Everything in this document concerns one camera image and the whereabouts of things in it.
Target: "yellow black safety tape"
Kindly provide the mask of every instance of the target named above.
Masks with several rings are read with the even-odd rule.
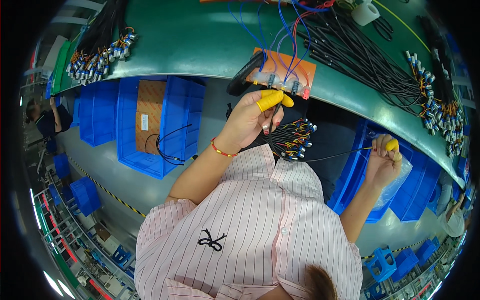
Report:
[[[403,248],[400,248],[400,249],[397,249],[397,250],[393,250],[392,253],[393,253],[393,252],[402,251],[402,250],[404,250],[404,249],[406,249],[406,248],[413,247],[413,246],[415,246],[415,245],[418,245],[418,244],[420,244],[420,243],[425,242],[426,240],[428,240],[428,238],[426,238],[426,239],[424,239],[424,240],[421,240],[421,241],[419,241],[419,242],[417,242],[417,243],[415,243],[415,244],[411,244],[410,246],[403,247]],[[372,258],[372,257],[375,257],[375,255],[363,256],[362,259],[367,259],[367,258]]]
[[[138,213],[139,215],[141,215],[142,217],[146,217],[145,214],[141,213],[140,211],[138,211],[136,208],[134,207],[131,207],[130,205],[128,205],[127,203],[125,203],[124,201],[120,200],[119,197],[115,196],[114,194],[112,194],[109,190],[107,190],[106,188],[104,188],[100,183],[98,183],[95,179],[93,179],[87,172],[85,172],[85,170],[82,169],[81,166],[79,166],[74,160],[73,158],[68,155],[68,153],[65,152],[65,154],[67,155],[68,159],[71,160],[73,162],[74,165],[77,166],[77,168],[80,169],[80,171],[82,171],[88,178],[90,178],[91,181],[93,181],[96,185],[98,185],[101,189],[103,189],[104,191],[107,192],[107,194],[109,194],[110,196],[112,196],[113,198],[117,199],[118,202],[122,203],[123,205],[125,205],[126,207],[128,207],[129,209],[133,210],[134,212]]]

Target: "worker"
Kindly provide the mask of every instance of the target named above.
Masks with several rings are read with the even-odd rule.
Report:
[[[65,132],[70,128],[73,117],[68,113],[67,109],[60,104],[56,106],[55,97],[50,98],[51,110],[42,111],[40,105],[35,100],[27,103],[25,122],[35,122],[38,131],[44,136],[55,136],[59,132]]]
[[[281,123],[280,102],[293,106],[282,91],[245,94],[165,204],[146,216],[134,275],[143,300],[359,298],[355,241],[400,173],[398,147],[386,150],[390,135],[372,141],[365,180],[339,216],[307,163],[275,162],[268,144],[238,153],[270,122],[273,130]]]
[[[452,177],[448,175],[447,172],[442,170],[440,173],[439,182],[442,185],[442,192],[440,193],[437,203],[437,220],[440,226],[442,226],[449,236],[456,238],[461,236],[466,228],[462,210],[459,209],[463,203],[465,194],[461,193],[458,197],[458,201],[455,204],[455,201],[452,198]]]

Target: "factory floor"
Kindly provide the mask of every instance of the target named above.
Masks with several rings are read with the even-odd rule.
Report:
[[[221,79],[209,79],[207,83],[200,127],[199,152],[209,146],[210,139],[217,136],[225,124],[226,103],[232,103],[235,106],[239,100],[239,97],[226,94],[227,84],[227,80]],[[65,93],[64,96],[67,98],[68,105],[72,105],[74,93]],[[93,179],[144,214],[148,214],[151,208],[164,202],[177,177],[192,162],[189,161],[185,166],[177,167],[163,180],[157,180],[118,162],[115,141],[93,148],[80,140],[79,127],[73,127],[59,134],[57,141]],[[84,176],[75,165],[70,164],[70,169],[73,180]],[[95,217],[105,221],[113,236],[126,249],[134,252],[136,237],[144,218],[101,188],[97,188],[97,191],[102,207],[95,212]],[[446,237],[445,231],[439,226],[435,214],[430,209],[425,209],[419,221],[410,223],[401,223],[393,211],[388,209],[380,221],[364,225],[356,245],[360,249],[361,256],[368,256],[378,247],[388,245],[390,249],[395,250],[435,235],[440,241]]]

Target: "black bow embroidery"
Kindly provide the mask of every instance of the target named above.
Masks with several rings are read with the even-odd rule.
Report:
[[[213,250],[215,250],[217,252],[221,251],[222,250],[222,245],[220,245],[217,242],[219,240],[223,239],[223,238],[226,238],[227,235],[224,233],[221,238],[216,239],[216,240],[212,240],[212,236],[210,235],[210,232],[208,232],[208,229],[204,229],[202,231],[205,231],[205,233],[207,233],[208,238],[198,240],[198,244],[199,245],[208,245],[209,247],[212,247]]]

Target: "clear plastic bag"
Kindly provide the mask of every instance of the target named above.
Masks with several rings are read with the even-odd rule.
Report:
[[[367,139],[376,139],[378,135],[378,133],[367,129]],[[380,210],[393,198],[398,189],[400,189],[402,184],[407,179],[408,175],[412,171],[412,168],[412,164],[407,159],[402,159],[402,168],[400,169],[400,174],[389,185],[382,189],[382,192],[380,193],[377,202],[375,202],[372,211]]]

